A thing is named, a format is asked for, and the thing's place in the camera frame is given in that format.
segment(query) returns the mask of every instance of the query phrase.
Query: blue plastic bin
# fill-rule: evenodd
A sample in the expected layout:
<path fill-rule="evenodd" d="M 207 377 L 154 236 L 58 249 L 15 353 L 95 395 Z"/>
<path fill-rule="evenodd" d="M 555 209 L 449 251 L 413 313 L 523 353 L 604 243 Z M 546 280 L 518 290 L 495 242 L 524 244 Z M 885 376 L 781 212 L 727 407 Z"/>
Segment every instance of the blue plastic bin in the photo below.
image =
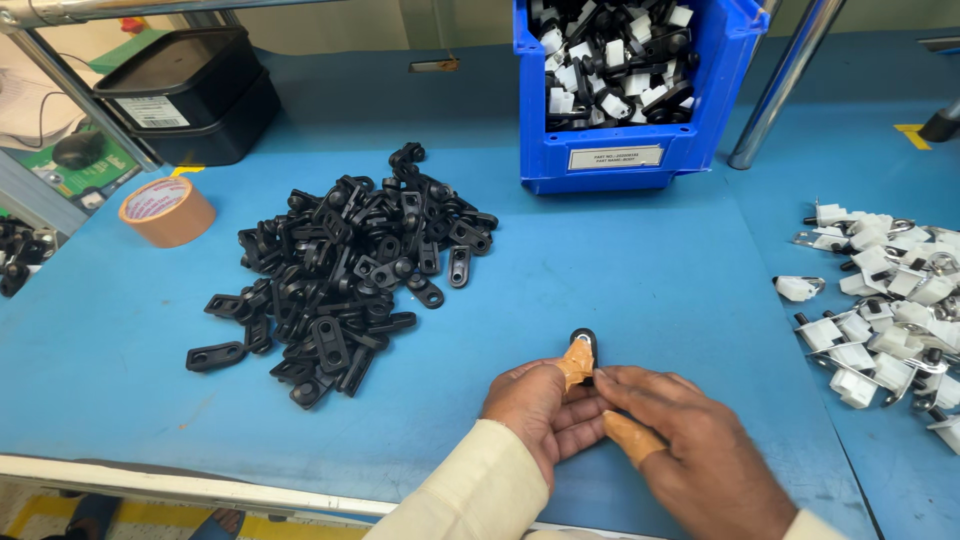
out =
<path fill-rule="evenodd" d="M 770 15 L 753 0 L 686 3 L 694 11 L 689 27 L 701 59 L 693 77 L 689 124 L 547 133 L 543 47 L 530 34 L 527 0 L 514 0 L 524 185 L 537 194 L 666 187 L 678 174 L 709 169 L 756 38 L 767 31 Z M 623 160 L 650 164 L 616 165 Z M 594 166 L 604 161 L 608 166 Z"/>

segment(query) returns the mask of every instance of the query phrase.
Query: yellow tape marking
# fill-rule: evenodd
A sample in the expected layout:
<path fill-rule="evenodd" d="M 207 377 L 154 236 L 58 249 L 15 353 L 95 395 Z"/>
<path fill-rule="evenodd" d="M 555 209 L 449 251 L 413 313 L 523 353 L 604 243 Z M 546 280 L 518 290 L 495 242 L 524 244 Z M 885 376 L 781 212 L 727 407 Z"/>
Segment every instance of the yellow tape marking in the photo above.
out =
<path fill-rule="evenodd" d="M 174 169 L 174 174 L 170 176 L 179 176 L 183 173 L 199 173 L 204 169 L 206 169 L 206 167 L 177 167 Z"/>
<path fill-rule="evenodd" d="M 917 147 L 917 150 L 933 150 L 930 148 L 929 144 L 926 144 L 925 140 L 917 135 L 917 132 L 923 126 L 924 124 L 894 124 L 894 127 L 897 128 L 897 131 L 906 135 L 906 138 Z"/>
<path fill-rule="evenodd" d="M 36 495 L 31 497 L 7 529 L 7 536 L 19 537 L 27 522 L 35 515 L 70 519 L 80 499 L 63 499 Z M 161 527 L 197 528 L 209 517 L 211 510 L 192 506 L 123 501 L 113 516 L 113 523 L 132 523 Z M 325 527 L 306 523 L 279 522 L 248 515 L 239 536 L 257 540 L 359 540 L 367 534 L 365 528 Z"/>

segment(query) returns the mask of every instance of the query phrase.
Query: brown tape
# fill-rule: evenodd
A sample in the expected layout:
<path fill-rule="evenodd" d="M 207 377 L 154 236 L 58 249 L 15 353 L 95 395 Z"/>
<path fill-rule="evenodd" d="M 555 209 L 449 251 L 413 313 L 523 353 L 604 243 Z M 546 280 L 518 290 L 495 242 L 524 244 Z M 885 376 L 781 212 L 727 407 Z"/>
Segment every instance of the brown tape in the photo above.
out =
<path fill-rule="evenodd" d="M 634 467 L 639 467 L 647 455 L 666 450 L 666 445 L 653 430 L 612 410 L 603 411 L 603 430 L 620 445 Z"/>
<path fill-rule="evenodd" d="M 120 205 L 120 219 L 158 248 L 175 248 L 200 236 L 217 217 L 203 194 L 182 176 L 154 180 Z"/>
<path fill-rule="evenodd" d="M 564 353 L 564 358 L 557 362 L 557 367 L 564 372 L 566 378 L 566 391 L 570 391 L 570 386 L 579 384 L 587 377 L 591 377 L 593 372 L 593 351 L 589 343 L 583 339 L 574 339 L 570 347 Z"/>

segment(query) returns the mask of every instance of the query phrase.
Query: black plastic container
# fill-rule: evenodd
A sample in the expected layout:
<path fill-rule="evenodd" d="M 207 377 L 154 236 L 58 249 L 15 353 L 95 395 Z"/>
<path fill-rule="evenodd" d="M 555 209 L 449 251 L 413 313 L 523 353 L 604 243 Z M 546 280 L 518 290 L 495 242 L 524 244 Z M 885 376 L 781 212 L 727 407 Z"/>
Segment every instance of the black plastic container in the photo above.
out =
<path fill-rule="evenodd" d="M 270 73 L 260 77 L 223 118 L 202 128 L 131 130 L 173 165 L 230 165 L 242 160 L 280 109 Z"/>
<path fill-rule="evenodd" d="M 93 88 L 137 130 L 198 128 L 220 119 L 263 66 L 247 30 L 176 30 L 120 64 Z"/>

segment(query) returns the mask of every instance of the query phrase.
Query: person's arm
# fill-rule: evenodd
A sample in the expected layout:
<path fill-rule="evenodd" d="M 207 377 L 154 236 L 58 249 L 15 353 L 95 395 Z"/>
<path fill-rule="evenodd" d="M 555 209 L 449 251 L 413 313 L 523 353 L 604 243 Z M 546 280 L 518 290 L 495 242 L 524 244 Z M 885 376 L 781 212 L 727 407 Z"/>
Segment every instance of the person's arm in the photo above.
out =
<path fill-rule="evenodd" d="M 546 506 L 553 466 L 603 437 L 595 390 L 564 395 L 558 358 L 496 378 L 481 419 L 365 540 L 516 540 Z"/>
<path fill-rule="evenodd" d="M 618 440 L 651 493 L 698 539 L 834 540 L 843 536 L 790 501 L 736 414 L 675 373 L 594 371 L 600 395 L 656 430 L 669 447 L 636 452 Z"/>

